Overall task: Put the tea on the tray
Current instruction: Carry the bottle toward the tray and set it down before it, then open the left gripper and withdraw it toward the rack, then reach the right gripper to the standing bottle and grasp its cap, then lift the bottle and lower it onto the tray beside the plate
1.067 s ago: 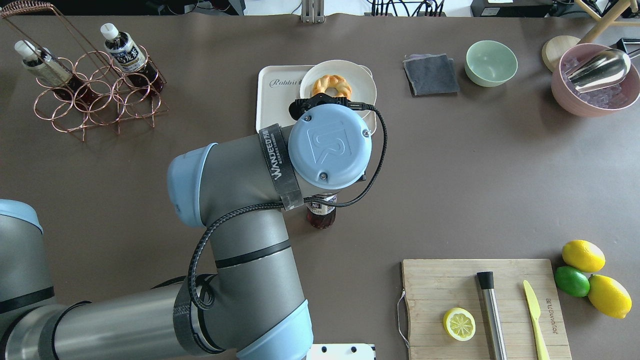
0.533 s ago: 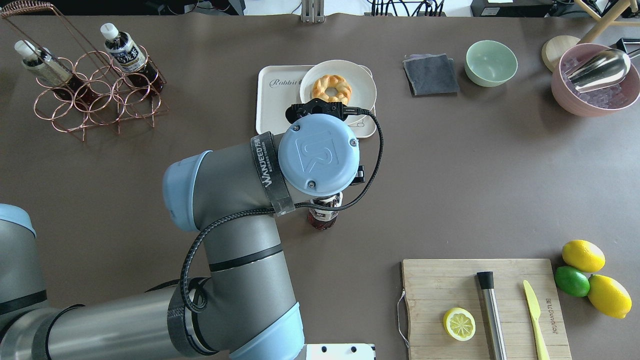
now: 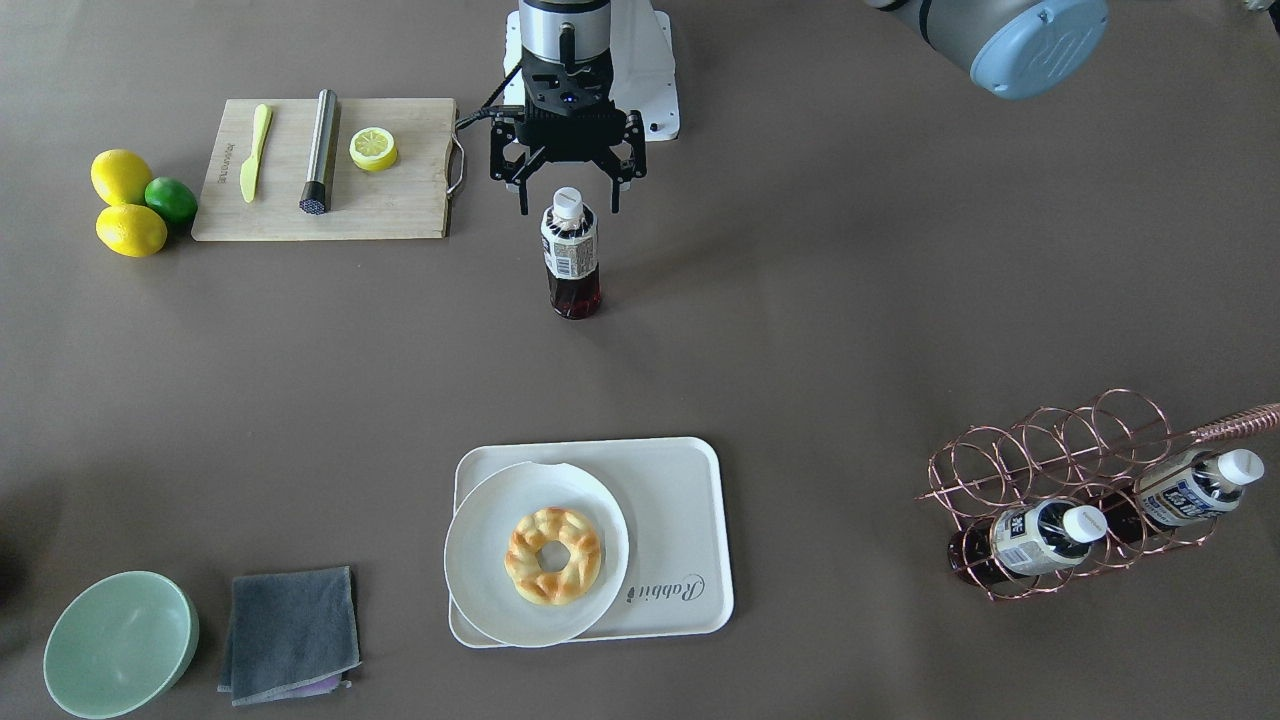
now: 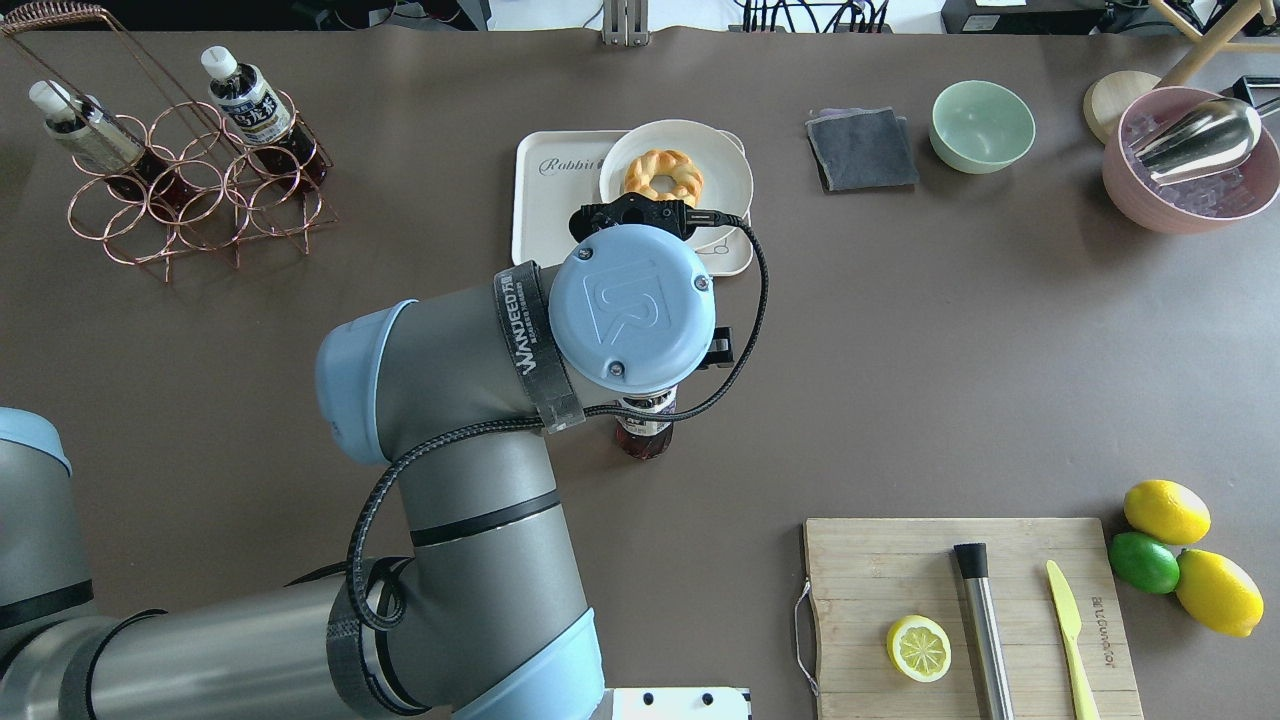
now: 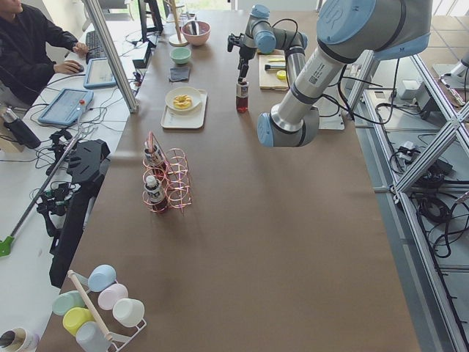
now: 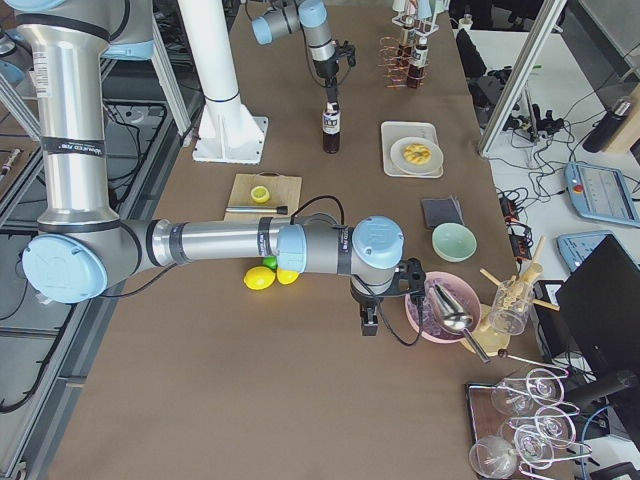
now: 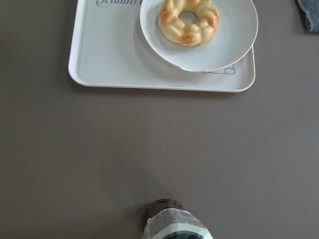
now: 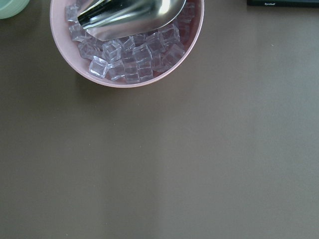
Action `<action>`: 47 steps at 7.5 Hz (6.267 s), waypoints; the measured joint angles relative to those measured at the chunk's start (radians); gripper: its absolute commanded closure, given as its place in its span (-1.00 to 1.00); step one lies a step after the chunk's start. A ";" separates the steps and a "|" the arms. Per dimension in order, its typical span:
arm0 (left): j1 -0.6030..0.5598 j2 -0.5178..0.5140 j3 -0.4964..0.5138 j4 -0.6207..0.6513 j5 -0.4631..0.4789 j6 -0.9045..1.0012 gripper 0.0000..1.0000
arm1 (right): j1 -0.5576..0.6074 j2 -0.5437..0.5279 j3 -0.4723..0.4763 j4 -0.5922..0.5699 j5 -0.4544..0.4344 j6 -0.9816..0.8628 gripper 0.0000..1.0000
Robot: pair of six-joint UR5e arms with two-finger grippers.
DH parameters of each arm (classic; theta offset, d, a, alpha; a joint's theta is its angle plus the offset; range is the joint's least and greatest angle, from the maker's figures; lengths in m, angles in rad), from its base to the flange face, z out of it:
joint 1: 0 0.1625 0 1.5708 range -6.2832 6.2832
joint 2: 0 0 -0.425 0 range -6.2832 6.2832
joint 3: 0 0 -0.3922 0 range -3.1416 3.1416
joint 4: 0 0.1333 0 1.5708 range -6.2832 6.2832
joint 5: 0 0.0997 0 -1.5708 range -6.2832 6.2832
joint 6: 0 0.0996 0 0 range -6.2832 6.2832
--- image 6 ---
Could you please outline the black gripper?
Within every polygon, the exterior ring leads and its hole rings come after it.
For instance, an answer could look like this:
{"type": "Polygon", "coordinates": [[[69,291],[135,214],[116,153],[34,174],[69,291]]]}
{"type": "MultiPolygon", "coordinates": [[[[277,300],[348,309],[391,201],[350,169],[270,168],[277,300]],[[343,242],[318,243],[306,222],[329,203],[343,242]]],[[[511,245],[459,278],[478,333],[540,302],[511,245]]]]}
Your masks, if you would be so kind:
{"type": "Polygon", "coordinates": [[[425,271],[417,258],[401,260],[391,277],[389,286],[385,287],[381,293],[375,293],[372,287],[358,275],[352,275],[351,295],[359,304],[361,334],[363,336],[375,336],[379,325],[378,317],[381,317],[390,333],[393,336],[397,336],[397,333],[386,319],[382,301],[385,298],[409,296],[411,303],[417,309],[417,335],[421,336],[424,331],[425,280],[425,271]]]}
{"type": "Polygon", "coordinates": [[[356,66],[356,46],[349,41],[340,43],[330,39],[325,44],[312,47],[312,59],[316,74],[324,81],[327,96],[326,112],[339,112],[338,80],[339,60],[346,58],[350,67],[356,66]]]}

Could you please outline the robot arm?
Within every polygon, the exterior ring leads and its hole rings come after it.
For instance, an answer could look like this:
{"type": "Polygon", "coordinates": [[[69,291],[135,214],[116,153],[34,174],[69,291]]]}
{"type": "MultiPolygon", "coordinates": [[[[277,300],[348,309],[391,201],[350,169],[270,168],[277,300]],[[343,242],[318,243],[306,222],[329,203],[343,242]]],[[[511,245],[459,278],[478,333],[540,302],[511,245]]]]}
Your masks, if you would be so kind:
{"type": "Polygon", "coordinates": [[[335,111],[339,109],[339,62],[345,58],[348,66],[354,67],[356,48],[348,41],[340,43],[333,37],[328,10],[323,1],[270,1],[270,8],[262,16],[253,19],[251,26],[260,45],[301,31],[315,74],[323,82],[327,102],[335,111]]]}
{"type": "Polygon", "coordinates": [[[384,216],[355,227],[324,214],[243,223],[122,219],[109,204],[100,62],[152,55],[151,3],[16,1],[13,9],[32,49],[47,179],[38,235],[22,256],[36,290],[78,303],[153,267],[273,256],[289,271],[349,277],[366,335],[384,317],[383,298],[423,304],[424,271],[403,258],[403,233],[384,216]]]}

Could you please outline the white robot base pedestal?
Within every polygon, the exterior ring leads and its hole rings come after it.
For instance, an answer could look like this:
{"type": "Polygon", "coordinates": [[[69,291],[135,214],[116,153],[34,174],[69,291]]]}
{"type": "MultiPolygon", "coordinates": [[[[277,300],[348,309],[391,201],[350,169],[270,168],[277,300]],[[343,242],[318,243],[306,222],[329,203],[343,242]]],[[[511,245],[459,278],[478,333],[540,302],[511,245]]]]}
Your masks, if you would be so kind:
{"type": "Polygon", "coordinates": [[[256,165],[268,119],[242,103],[222,3],[184,0],[179,8],[205,98],[193,159],[256,165]]]}

